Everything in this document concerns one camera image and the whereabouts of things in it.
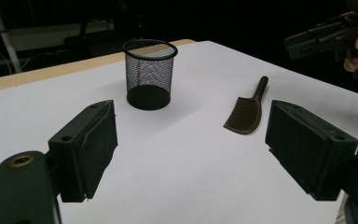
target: black object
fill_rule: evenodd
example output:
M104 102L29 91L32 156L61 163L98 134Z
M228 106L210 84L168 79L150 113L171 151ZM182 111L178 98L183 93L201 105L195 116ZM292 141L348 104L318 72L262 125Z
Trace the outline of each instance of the black object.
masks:
M63 40L64 45L79 59L89 59L122 51L132 39L147 36L146 2L140 0L83 0L79 35ZM86 33L88 23L106 21L111 28Z
M358 224L357 139L299 105L272 101L266 133L271 153L316 201L348 194L345 217Z
M92 198L117 146L113 101L85 108L49 141L0 164L0 223L62 223L62 201Z
M261 120L261 99L269 83L268 77L261 77L252 98L238 97L224 127L234 133L249 134L255 131Z
M348 49L358 58L358 50L354 47L358 37L358 14L348 12L332 18L315 28L284 39L285 49L291 59L300 59L321 52L334 52L337 63L347 58ZM358 70L353 73L358 79Z
M334 201L341 190L335 170L353 158L358 140L298 105L274 100L266 143L313 199Z
M132 40L126 55L127 101L143 110L157 110L171 100L173 58L178 49L154 39Z

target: white paper surface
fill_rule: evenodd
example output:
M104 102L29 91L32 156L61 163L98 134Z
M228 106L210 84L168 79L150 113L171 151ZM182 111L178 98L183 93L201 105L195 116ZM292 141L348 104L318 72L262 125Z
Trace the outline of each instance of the white paper surface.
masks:
M63 223L332 224L265 144L272 100L300 105L358 139L358 94L205 41L179 46L172 100L157 111L126 101L125 63L0 91L0 162L48 151L86 106L113 99L118 147L92 200L61 203ZM258 129L223 128L239 96L269 78Z

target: metal spatula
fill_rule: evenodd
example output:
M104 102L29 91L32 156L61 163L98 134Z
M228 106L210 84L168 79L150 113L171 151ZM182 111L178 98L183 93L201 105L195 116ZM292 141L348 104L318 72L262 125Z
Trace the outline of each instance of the metal spatula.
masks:
M257 128L261 120L261 99L268 82L268 77L261 77L252 98L238 97L225 128L241 134L252 133Z

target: gripper screw hole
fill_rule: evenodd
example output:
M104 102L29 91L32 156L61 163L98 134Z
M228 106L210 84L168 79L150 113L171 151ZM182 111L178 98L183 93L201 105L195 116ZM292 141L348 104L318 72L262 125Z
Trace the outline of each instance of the gripper screw hole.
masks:
M70 137L70 136L64 136L64 137L62 137L61 138L61 140L63 141L63 142L67 142L67 141L69 141L69 140L71 140L72 138Z
M18 158L12 160L10 162L10 166L11 167L22 167L24 165L29 164L30 162L32 162L34 160L34 156L33 155L23 155L23 156L19 156Z
M21 157L21 158L14 160L14 164L23 164L23 163L27 162L28 160L30 160L29 157Z

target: brass insert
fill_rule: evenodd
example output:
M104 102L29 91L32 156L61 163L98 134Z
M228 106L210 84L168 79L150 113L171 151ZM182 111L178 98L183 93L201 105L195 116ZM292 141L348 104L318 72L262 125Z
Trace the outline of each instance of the brass insert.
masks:
M32 155L19 156L11 161L10 166L16 167L16 168L21 167L21 166L29 164L33 160L34 160L34 156L32 156Z

